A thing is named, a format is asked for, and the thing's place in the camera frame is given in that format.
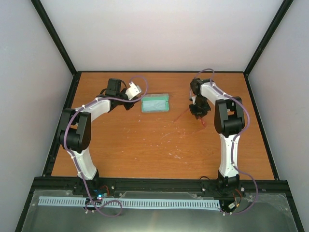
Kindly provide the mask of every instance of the black metal frame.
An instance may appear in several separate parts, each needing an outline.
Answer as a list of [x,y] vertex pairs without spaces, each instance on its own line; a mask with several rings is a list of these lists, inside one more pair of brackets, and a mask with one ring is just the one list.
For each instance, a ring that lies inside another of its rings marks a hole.
[[[188,179],[138,179],[138,178],[99,178],[100,186],[106,185],[110,194],[116,198],[120,193],[127,191],[142,192],[188,192],[197,196],[213,197],[216,200],[230,200],[232,196],[222,196],[214,190],[216,180],[188,180]],[[297,212],[289,185],[287,181],[257,180],[259,192],[264,193],[284,193],[288,200],[291,212],[298,231],[304,231]],[[255,186],[251,180],[241,180],[240,185],[246,192],[255,192]],[[31,203],[33,192],[35,190],[73,190],[75,194],[86,196],[78,177],[36,177],[30,189],[29,196],[25,203],[19,223],[15,232],[20,232],[27,216],[27,211]]]
[[[41,17],[43,23],[45,24],[48,32],[50,33],[53,41],[55,42],[58,50],[60,51],[65,63],[67,64],[69,70],[73,75],[73,80],[69,89],[69,93],[67,95],[65,104],[63,108],[71,107],[73,103],[73,99],[76,93],[77,86],[79,84],[79,80],[81,77],[82,72],[89,72],[89,71],[79,71],[77,72],[74,68],[74,65],[66,52],[55,28],[52,25],[42,3],[40,0],[31,0],[34,7],[36,8],[39,16]],[[266,138],[266,134],[262,125],[262,121],[260,115],[257,110],[257,106],[254,100],[254,96],[250,87],[249,83],[249,74],[252,71],[254,65],[257,63],[259,57],[261,56],[264,48],[266,47],[267,43],[271,39],[271,36],[274,34],[276,28],[280,24],[281,20],[283,19],[285,13],[289,9],[290,5],[292,4],[293,0],[283,0],[280,8],[278,9],[274,19],[272,20],[268,30],[266,31],[264,37],[262,38],[257,50],[255,51],[253,57],[251,58],[247,68],[244,72],[217,72],[217,73],[243,73],[244,78],[247,84],[248,92],[251,97],[251,101],[253,104],[253,108],[255,111],[255,115],[257,117],[257,121],[259,124],[259,128],[263,137],[264,145],[267,151],[269,163],[271,165],[271,169],[273,171],[274,179],[275,180],[257,180],[258,188],[260,192],[276,192],[276,193],[285,193],[290,205],[290,209],[292,211],[296,226],[298,231],[304,231],[302,223],[300,221],[300,217],[298,215],[289,185],[287,181],[282,181],[279,179],[279,175],[276,169],[276,165],[274,163],[274,159],[272,157],[269,144]],[[90,71],[90,72],[127,72],[127,73],[196,73],[196,71]],[[41,177],[36,177],[33,181],[32,187],[30,189],[28,198],[26,200],[24,209],[22,211],[20,220],[16,227],[16,232],[22,230],[23,223],[25,221],[27,211],[33,196],[33,192],[37,189],[54,189],[54,190],[72,190],[73,193],[76,194],[84,194],[85,191],[81,180],[77,177],[52,177],[51,173],[54,167],[54,163],[56,160],[56,156],[59,150],[59,144],[56,142],[56,136],[53,139],[52,146],[50,152],[48,154],[48,158],[46,161],[46,165]],[[198,196],[205,196],[205,197],[214,197],[218,200],[230,199],[231,196],[222,196],[218,194],[216,191],[212,191],[212,187],[216,184],[215,180],[182,180],[182,179],[136,179],[136,178],[99,178],[97,179],[98,184],[107,185],[111,191],[111,194],[114,196],[119,195],[119,193],[123,193],[125,191],[174,191],[174,192],[189,192],[197,194]],[[252,181],[249,180],[241,180],[240,184],[246,189],[247,192],[254,192],[254,184]]]

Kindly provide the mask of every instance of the white cable tray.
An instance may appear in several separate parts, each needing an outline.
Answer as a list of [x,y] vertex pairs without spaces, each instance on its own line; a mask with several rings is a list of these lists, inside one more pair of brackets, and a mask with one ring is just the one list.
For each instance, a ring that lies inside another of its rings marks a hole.
[[[39,197],[38,205],[44,206],[78,206],[85,207],[85,197]],[[119,200],[124,209],[206,209],[219,210],[218,200],[174,200],[174,199],[126,199],[103,198],[97,207],[111,200]],[[119,208],[119,204],[112,202],[107,208]]]

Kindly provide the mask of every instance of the gray wall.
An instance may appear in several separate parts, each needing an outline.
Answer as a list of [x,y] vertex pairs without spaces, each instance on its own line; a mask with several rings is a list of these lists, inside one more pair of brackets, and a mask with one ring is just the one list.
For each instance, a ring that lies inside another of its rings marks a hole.
[[309,231],[309,1],[294,1],[249,80],[281,179]]
[[42,0],[77,70],[242,71],[282,0]]
[[71,74],[31,2],[0,1],[0,231],[40,176]]

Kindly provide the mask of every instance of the orange wooden surface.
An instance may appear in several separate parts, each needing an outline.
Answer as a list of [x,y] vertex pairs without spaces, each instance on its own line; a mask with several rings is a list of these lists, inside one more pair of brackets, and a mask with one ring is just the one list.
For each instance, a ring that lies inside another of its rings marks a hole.
[[[148,93],[169,94],[170,111],[144,114],[139,102],[129,111],[118,106],[97,118],[92,123],[90,154],[100,176],[195,179],[206,175],[216,178],[221,151],[219,135],[213,125],[214,106],[211,105],[212,110],[204,117],[205,127],[189,111],[183,113],[190,104],[189,83],[194,73],[86,72],[81,76],[72,107],[92,101],[106,88],[109,78],[128,83],[135,75],[147,78]],[[203,73],[200,77],[210,75]],[[251,125],[239,141],[239,168],[256,179],[273,179],[243,74],[218,73],[214,80],[228,94],[240,96],[251,116]],[[145,89],[141,79],[134,82]],[[75,166],[62,147],[52,175],[76,176]]]

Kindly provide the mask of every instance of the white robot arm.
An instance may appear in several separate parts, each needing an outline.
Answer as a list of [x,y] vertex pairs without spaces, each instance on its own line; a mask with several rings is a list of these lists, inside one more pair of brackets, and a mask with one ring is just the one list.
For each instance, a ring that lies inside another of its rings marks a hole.
[[[104,100],[104,98],[113,97],[123,100],[134,100],[137,95],[141,93],[139,86],[136,86],[133,82],[129,83],[130,88],[125,88],[120,91],[121,80],[110,79],[107,89],[105,89],[105,95],[102,93],[96,98],[97,102],[89,107],[83,109],[73,125],[77,125],[77,129],[70,128],[67,136],[67,147],[74,153],[78,166],[84,174],[85,180],[92,180],[97,169],[92,163],[89,153],[89,144],[91,139],[91,122],[104,113],[110,112],[118,105],[124,105],[129,110],[133,107],[134,102],[121,102],[117,100]],[[60,118],[59,128],[57,131],[57,139],[63,145],[64,132],[68,125],[68,122],[72,115],[79,110],[77,109],[64,109]]]
[[[209,79],[193,79],[190,87],[196,96],[192,97],[193,104],[189,107],[191,113],[197,119],[205,116],[210,110],[207,100],[215,105],[214,125],[221,140],[221,164],[218,171],[220,188],[237,186],[239,183],[239,174],[232,165],[231,146],[233,139],[245,126],[243,110],[223,95],[222,92],[224,93],[224,91],[221,91],[214,82],[211,83]],[[235,166],[237,166],[239,137],[234,142],[233,161]]]

